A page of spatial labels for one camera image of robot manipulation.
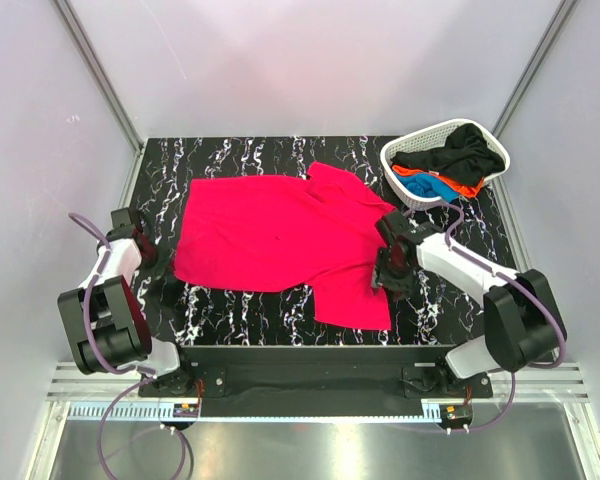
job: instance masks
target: white enclosure wall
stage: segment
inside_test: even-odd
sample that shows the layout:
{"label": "white enclosure wall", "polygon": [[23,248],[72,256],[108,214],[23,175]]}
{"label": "white enclosure wall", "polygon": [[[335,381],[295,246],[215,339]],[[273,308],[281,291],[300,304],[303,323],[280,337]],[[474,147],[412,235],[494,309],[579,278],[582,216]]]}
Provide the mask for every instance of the white enclosure wall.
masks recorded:
{"label": "white enclosure wall", "polygon": [[71,0],[140,135],[492,127],[558,0]]}
{"label": "white enclosure wall", "polygon": [[21,468],[58,360],[59,293],[81,282],[133,152],[48,0],[0,0],[0,479]]}
{"label": "white enclosure wall", "polygon": [[503,137],[503,177],[600,425],[600,0],[580,3]]}

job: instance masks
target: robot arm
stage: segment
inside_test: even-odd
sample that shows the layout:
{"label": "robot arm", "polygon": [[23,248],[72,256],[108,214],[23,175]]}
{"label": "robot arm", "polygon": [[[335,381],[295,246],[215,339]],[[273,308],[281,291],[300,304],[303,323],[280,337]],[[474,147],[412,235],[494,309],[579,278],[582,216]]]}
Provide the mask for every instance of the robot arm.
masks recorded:
{"label": "robot arm", "polygon": [[416,284],[416,268],[436,273],[467,292],[484,308],[485,334],[451,350],[444,359],[451,382],[502,368],[515,372],[558,346],[544,315],[502,276],[513,278],[551,313],[566,331],[546,277],[523,274],[477,255],[431,223],[414,227],[398,211],[376,224],[387,248],[378,251],[372,286],[404,295]]}
{"label": "robot arm", "polygon": [[[157,261],[157,252],[142,230],[136,211],[124,208],[111,213],[113,230],[107,234],[110,254],[95,282],[89,299],[89,316],[97,350],[114,368],[133,367],[155,371],[154,386],[179,394],[193,387],[191,372],[185,371],[181,352],[170,342],[152,338],[147,322],[131,288],[137,269],[149,268]],[[77,289],[61,294],[58,308],[71,353],[78,369],[89,375],[106,372],[96,358],[83,321],[86,288],[98,275],[107,247],[98,246],[98,260],[92,272]]]}

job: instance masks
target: red shirt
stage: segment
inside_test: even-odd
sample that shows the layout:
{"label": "red shirt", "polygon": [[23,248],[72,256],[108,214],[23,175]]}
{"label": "red shirt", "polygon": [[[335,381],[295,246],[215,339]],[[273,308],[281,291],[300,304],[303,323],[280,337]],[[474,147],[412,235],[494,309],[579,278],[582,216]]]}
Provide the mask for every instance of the red shirt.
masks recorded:
{"label": "red shirt", "polygon": [[319,322],[389,330],[387,298],[371,276],[384,246],[375,222],[394,207],[344,170],[313,163],[309,176],[194,180],[176,277],[258,292],[305,283]]}

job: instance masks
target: black marble table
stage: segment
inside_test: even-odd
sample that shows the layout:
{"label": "black marble table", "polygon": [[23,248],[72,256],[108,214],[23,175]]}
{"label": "black marble table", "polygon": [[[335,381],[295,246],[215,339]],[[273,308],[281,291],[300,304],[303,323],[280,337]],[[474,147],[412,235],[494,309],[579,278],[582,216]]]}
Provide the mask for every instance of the black marble table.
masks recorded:
{"label": "black marble table", "polygon": [[[150,139],[131,205],[144,213],[161,256],[159,264],[140,271],[133,284],[152,333],[183,346],[457,344],[481,335],[479,306],[450,283],[425,272],[419,274],[419,291],[409,299],[390,302],[389,331],[316,322],[313,294],[306,285],[276,294],[199,285],[186,285],[184,291],[171,288],[167,267],[178,242],[191,181],[238,175],[305,176],[311,162],[321,161],[354,172],[386,201],[402,207],[384,180],[379,161],[383,145],[393,138]],[[513,267],[491,188],[484,188],[474,199],[456,202],[465,212],[456,239],[492,261]],[[457,214],[438,207],[413,218],[446,228]]]}

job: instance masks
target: white plastic basket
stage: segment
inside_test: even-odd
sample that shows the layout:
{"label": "white plastic basket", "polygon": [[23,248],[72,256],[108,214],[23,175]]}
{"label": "white plastic basket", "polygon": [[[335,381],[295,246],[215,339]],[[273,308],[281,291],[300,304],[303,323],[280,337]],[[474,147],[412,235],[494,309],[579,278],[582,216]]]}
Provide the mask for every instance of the white plastic basket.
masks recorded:
{"label": "white plastic basket", "polygon": [[392,160],[393,157],[396,156],[396,152],[419,152],[435,147],[443,147],[444,142],[451,132],[465,123],[473,123],[475,126],[479,127],[480,130],[482,130],[482,135],[484,135],[484,139],[487,141],[489,149],[499,154],[504,160],[504,170],[486,177],[484,179],[484,184],[488,184],[491,180],[502,175],[509,168],[509,164],[511,163],[509,154],[500,142],[496,140],[496,137],[491,135],[491,133],[479,123],[467,120],[466,118],[449,120],[423,130],[418,130],[417,132],[404,137],[397,138],[387,143],[382,148],[382,151],[380,152],[380,162],[382,163],[382,168],[384,168],[384,175],[389,182],[389,185],[391,185],[391,188],[396,192],[396,195],[398,195],[400,200],[402,200],[409,208],[414,210],[424,210],[433,206],[434,203],[439,202],[441,197],[418,197],[407,190],[406,187],[400,183],[393,170],[391,170]]}

